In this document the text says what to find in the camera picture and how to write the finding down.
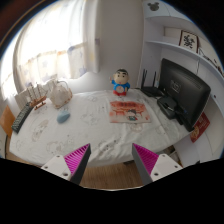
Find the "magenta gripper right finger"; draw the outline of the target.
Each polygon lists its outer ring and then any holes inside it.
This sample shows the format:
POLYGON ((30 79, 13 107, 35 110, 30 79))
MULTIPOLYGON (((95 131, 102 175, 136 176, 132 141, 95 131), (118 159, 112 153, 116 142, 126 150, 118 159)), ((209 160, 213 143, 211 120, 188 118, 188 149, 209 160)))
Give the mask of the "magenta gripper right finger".
POLYGON ((156 154, 140 145, 132 144, 132 155, 144 185, 150 184, 182 167, 166 154, 156 154))

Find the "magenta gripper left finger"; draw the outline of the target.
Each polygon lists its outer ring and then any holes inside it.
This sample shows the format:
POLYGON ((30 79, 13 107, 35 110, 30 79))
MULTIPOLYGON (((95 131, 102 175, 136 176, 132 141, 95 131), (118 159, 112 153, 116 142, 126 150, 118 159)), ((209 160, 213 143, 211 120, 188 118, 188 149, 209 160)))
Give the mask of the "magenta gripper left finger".
POLYGON ((55 155, 42 169, 79 185, 91 154, 91 146, 86 144, 69 154, 55 155))

